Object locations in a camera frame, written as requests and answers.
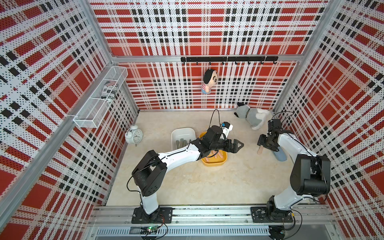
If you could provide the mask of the white storage box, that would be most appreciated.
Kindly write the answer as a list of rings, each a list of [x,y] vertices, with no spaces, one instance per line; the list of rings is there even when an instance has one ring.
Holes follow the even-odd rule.
[[[187,146],[196,139],[196,133],[192,128],[180,128],[171,133],[172,151]]]

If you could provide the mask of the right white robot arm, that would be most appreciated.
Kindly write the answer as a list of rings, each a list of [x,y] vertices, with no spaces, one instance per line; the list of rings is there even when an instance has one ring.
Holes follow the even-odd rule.
[[[267,220],[288,220],[293,205],[303,199],[313,200],[330,192],[331,163],[328,157],[308,150],[293,132],[283,129],[279,119],[268,121],[268,133],[260,135],[258,146],[276,154],[285,150],[294,161],[290,187],[279,195],[270,197],[267,202]]]

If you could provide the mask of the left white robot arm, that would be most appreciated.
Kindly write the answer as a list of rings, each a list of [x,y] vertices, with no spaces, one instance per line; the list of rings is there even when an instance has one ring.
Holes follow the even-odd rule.
[[[169,224],[172,221],[173,208],[161,208],[157,191],[160,189],[166,174],[184,164],[212,157],[212,151],[224,151],[236,154],[244,143],[231,140],[228,134],[233,126],[223,122],[220,126],[211,126],[201,137],[190,141],[185,147],[166,152],[148,151],[132,171],[129,181],[134,181],[140,196],[140,207],[134,210],[133,224]]]

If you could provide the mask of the yellow storage box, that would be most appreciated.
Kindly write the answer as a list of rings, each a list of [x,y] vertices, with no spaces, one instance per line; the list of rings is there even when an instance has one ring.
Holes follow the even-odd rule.
[[[202,162],[203,162],[203,164],[206,166],[206,167],[218,167],[218,166],[221,166],[221,165],[223,165],[226,161],[227,161],[227,159],[228,159],[228,154],[227,154],[227,152],[224,152],[224,151],[222,151],[222,150],[219,150],[219,151],[221,151],[222,152],[222,154],[223,154],[223,158],[218,158],[218,156],[217,156],[217,151],[211,151],[211,153],[207,156],[208,158],[210,158],[210,162],[209,163],[207,163],[206,161],[205,161],[205,158],[202,158]]]

